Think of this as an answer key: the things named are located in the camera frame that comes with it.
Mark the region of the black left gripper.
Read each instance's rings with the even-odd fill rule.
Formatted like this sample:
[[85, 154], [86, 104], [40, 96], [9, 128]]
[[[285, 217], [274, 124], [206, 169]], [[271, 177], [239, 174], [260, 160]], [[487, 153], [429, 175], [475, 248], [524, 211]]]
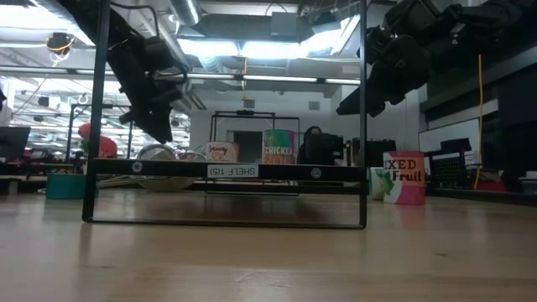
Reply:
[[[120, 83], [120, 92], [131, 103], [129, 110], [119, 117], [119, 122], [132, 122], [137, 126], [147, 124], [145, 132], [148, 135], [160, 143], [171, 142], [169, 104], [178, 101], [183, 92], [173, 81], [158, 80], [157, 74], [177, 68], [184, 75], [187, 72], [185, 66], [158, 37], [125, 39], [108, 49], [107, 60]], [[146, 107], [156, 107], [148, 117]]]

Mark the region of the cream red juicy can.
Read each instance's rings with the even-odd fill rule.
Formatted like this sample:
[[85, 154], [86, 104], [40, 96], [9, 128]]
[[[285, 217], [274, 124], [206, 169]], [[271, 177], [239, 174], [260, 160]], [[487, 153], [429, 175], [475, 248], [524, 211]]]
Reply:
[[236, 143], [214, 141], [206, 144], [206, 158], [208, 161], [236, 163], [238, 155], [239, 146]]

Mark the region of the white green mixed vegetables can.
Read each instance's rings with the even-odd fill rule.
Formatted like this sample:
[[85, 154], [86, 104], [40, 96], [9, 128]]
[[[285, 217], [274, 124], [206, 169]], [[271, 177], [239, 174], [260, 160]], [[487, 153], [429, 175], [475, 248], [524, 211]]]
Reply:
[[372, 200], [383, 200], [383, 168], [371, 167], [368, 174], [369, 195]]

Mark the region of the pink mixed fruit can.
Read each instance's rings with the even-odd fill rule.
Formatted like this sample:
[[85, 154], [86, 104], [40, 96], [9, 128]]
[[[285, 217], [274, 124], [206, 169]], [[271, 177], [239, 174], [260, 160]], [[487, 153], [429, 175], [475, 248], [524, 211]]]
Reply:
[[425, 203], [425, 156], [420, 151], [383, 154], [383, 202], [403, 206]]

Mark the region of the teal tuna fish can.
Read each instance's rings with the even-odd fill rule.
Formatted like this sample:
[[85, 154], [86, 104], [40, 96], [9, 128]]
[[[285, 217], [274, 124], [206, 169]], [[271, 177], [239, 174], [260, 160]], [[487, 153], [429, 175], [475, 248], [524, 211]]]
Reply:
[[83, 199], [86, 177], [83, 174], [49, 174], [45, 196], [51, 200]]

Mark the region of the green pink chicken soup can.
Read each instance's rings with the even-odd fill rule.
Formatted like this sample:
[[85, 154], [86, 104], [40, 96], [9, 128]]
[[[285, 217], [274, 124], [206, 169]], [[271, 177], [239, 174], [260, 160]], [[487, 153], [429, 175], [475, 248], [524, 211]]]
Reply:
[[263, 164], [295, 164], [295, 133], [269, 129], [263, 132]]

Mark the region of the black metal wooden shelf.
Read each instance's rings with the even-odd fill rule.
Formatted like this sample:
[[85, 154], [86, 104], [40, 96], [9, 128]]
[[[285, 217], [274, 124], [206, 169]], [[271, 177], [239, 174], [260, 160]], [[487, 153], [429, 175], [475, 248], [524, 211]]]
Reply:
[[99, 174], [171, 176], [209, 178], [211, 176], [244, 176], [257, 180], [298, 180], [329, 182], [360, 182], [366, 180], [363, 168], [281, 165], [281, 164], [231, 164], [215, 162], [159, 161], [134, 159], [100, 159], [98, 157], [101, 137], [103, 90], [108, 52], [108, 33], [111, 15], [111, 0], [99, 0], [96, 9], [96, 58], [93, 74], [93, 101], [91, 104], [91, 146], [88, 154], [86, 193], [83, 200], [81, 219], [87, 223], [102, 223], [94, 217], [96, 199], [96, 177]]

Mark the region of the metal mesh strainer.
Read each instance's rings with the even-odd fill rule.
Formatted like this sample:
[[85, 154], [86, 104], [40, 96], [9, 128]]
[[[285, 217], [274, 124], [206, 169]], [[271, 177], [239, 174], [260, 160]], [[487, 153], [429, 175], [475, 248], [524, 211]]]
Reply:
[[[140, 160], [164, 160], [174, 161], [177, 160], [175, 151], [162, 144], [152, 144], [143, 147], [136, 157]], [[111, 188], [126, 185], [139, 185], [145, 180], [151, 180], [152, 176], [133, 176], [133, 175], [113, 175], [113, 176], [100, 176], [97, 181], [98, 188]]]

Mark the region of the person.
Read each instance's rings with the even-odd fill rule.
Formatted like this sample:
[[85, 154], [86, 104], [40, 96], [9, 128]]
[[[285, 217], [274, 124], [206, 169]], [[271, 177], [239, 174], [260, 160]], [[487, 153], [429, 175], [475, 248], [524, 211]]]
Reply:
[[[79, 126], [78, 134], [82, 138], [82, 149], [88, 153], [90, 147], [90, 131], [91, 124], [89, 122]], [[116, 158], [117, 157], [117, 144], [109, 137], [101, 136], [99, 143], [99, 158]]]
[[[304, 134], [304, 137], [306, 137], [309, 134], [321, 134], [322, 130], [318, 126], [311, 126], [309, 127]], [[297, 156], [297, 164], [307, 164], [307, 158], [305, 156], [305, 144], [302, 143], [299, 147], [299, 152]]]

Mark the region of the metal bowl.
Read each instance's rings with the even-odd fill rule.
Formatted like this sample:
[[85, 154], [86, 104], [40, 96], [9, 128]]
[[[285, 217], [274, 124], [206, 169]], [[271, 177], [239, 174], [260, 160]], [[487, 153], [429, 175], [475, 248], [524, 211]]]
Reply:
[[[176, 156], [177, 160], [174, 161], [206, 162], [206, 156], [204, 154], [194, 151], [187, 151], [182, 154], [176, 153]], [[152, 177], [151, 180], [145, 180], [140, 185], [144, 189], [154, 192], [180, 192], [196, 182], [196, 178], [188, 177]]]

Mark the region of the black monitor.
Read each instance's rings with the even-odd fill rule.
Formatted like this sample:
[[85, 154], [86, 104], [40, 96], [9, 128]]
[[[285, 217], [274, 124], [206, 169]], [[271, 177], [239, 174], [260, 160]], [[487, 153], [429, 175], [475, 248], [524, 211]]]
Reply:
[[341, 136], [318, 133], [305, 135], [305, 158], [312, 164], [334, 165], [343, 159], [344, 143]]

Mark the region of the whiteboard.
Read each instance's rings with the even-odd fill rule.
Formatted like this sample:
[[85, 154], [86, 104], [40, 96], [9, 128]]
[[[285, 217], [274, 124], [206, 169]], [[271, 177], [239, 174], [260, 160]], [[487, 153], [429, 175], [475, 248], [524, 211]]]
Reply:
[[480, 164], [479, 121], [477, 118], [452, 123], [419, 133], [419, 151], [423, 153], [439, 151], [441, 142], [452, 139], [467, 139], [471, 150], [465, 152], [465, 164]]

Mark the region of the long ceiling light bar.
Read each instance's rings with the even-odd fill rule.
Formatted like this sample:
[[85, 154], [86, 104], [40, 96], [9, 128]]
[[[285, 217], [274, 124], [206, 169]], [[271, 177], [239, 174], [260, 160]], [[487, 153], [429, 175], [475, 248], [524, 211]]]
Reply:
[[[91, 79], [94, 76], [94, 70], [0, 65], [0, 74], [5, 76], [31, 75], [35, 77], [53, 76], [58, 78]], [[210, 81], [270, 81], [343, 86], [359, 86], [361, 84], [361, 81], [359, 79], [279, 75], [189, 73], [187, 79]]]

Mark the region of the dark computer monitor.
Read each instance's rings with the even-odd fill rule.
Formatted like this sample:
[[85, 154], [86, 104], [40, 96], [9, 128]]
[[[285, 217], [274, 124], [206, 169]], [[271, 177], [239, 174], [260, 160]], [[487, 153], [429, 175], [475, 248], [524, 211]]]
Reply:
[[30, 130], [30, 127], [0, 127], [0, 158], [22, 157]]

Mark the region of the black background station frame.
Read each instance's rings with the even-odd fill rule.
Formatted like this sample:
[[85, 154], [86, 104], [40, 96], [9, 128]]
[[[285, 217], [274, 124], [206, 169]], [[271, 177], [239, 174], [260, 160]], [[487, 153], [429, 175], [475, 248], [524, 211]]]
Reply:
[[[211, 130], [209, 139], [215, 141], [217, 137], [218, 120], [224, 118], [264, 120], [272, 130], [276, 129], [279, 120], [294, 121], [297, 129], [294, 131], [293, 143], [296, 148], [300, 145], [300, 118], [282, 117], [275, 112], [255, 112], [253, 110], [215, 111], [211, 116]], [[264, 180], [264, 179], [229, 179], [229, 180], [205, 180], [205, 192], [207, 194], [223, 195], [272, 195], [272, 196], [299, 196], [300, 186], [293, 180]]]
[[[81, 111], [79, 113], [76, 113], [76, 108], [81, 107]], [[69, 115], [69, 125], [68, 125], [68, 133], [67, 133], [67, 141], [66, 141], [66, 151], [65, 151], [65, 163], [68, 163], [70, 161], [70, 152], [71, 152], [71, 143], [72, 143], [72, 137], [73, 137], [73, 130], [74, 130], [74, 121], [78, 118], [80, 114], [87, 108], [90, 108], [90, 104], [71, 104], [70, 105], [70, 115]]]

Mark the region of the silver air duct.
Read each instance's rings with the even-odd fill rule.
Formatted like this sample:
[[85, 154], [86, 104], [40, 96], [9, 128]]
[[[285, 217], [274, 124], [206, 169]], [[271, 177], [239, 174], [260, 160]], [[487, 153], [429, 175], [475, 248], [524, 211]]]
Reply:
[[193, 26], [201, 21], [201, 6], [196, 0], [169, 0], [173, 14], [181, 25]]

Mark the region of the black table rig frame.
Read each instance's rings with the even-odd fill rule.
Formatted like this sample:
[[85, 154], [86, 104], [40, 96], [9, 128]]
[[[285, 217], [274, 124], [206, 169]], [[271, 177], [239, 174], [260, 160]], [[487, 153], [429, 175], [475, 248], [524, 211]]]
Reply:
[[474, 200], [498, 204], [537, 207], [537, 194], [485, 191], [485, 190], [458, 190], [444, 188], [428, 188], [427, 196], [446, 197], [461, 200]]

